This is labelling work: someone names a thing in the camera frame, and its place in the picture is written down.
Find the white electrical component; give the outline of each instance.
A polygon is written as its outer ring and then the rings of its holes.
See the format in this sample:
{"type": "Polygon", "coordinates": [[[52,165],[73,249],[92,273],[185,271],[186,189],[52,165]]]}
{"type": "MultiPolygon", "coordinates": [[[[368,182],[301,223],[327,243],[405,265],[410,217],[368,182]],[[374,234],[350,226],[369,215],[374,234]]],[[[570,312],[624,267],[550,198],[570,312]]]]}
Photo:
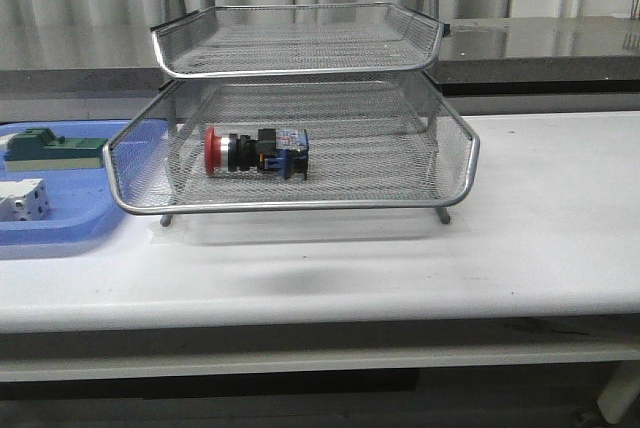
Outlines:
{"type": "Polygon", "coordinates": [[[2,221],[41,220],[49,211],[49,197],[44,180],[28,178],[0,182],[0,207],[2,221]],[[7,203],[11,218],[5,219],[3,214],[7,203]]]}

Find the lower mesh tray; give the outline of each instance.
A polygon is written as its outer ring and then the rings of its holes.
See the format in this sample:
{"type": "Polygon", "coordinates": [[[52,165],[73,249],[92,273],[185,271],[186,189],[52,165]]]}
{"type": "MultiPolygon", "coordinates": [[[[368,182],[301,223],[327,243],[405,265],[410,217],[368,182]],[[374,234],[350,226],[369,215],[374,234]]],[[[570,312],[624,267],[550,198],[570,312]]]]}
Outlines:
{"type": "Polygon", "coordinates": [[[105,164],[116,201],[136,214],[438,207],[468,193],[477,151],[475,133],[413,72],[176,81],[109,141],[105,164]],[[211,125],[254,139],[306,129],[308,178],[207,176],[211,125]]]}

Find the upper mesh tray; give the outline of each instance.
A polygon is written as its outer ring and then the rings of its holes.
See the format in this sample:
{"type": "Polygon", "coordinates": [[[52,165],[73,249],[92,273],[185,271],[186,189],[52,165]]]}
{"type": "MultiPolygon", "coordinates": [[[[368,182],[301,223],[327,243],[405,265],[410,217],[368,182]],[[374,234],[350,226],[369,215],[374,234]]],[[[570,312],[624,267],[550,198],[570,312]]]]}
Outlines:
{"type": "Polygon", "coordinates": [[[443,24],[390,3],[211,7],[152,29],[174,78],[416,70],[443,24]]]}

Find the wire mesh tray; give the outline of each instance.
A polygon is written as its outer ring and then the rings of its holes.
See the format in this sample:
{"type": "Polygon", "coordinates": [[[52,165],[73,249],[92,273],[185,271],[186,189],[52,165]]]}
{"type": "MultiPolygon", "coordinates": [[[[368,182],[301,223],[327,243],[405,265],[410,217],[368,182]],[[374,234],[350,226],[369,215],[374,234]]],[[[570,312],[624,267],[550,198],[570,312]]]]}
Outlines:
{"type": "Polygon", "coordinates": [[[389,3],[211,7],[152,29],[174,78],[405,71],[437,57],[443,24],[389,3]]]}
{"type": "Polygon", "coordinates": [[[470,190],[478,146],[424,75],[405,72],[173,81],[104,155],[122,208],[169,214],[448,206],[470,190]],[[204,134],[214,123],[252,137],[306,128],[308,179],[207,176],[204,134]]]}

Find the white table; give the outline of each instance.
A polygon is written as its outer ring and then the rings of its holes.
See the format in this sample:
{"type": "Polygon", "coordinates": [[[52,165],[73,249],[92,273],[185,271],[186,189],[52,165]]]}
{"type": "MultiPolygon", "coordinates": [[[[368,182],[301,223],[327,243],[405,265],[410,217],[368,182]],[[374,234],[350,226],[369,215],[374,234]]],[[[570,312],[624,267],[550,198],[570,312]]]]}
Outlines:
{"type": "Polygon", "coordinates": [[[640,311],[640,113],[468,121],[480,161],[449,226],[432,210],[127,215],[87,253],[0,262],[0,330],[640,311]]]}

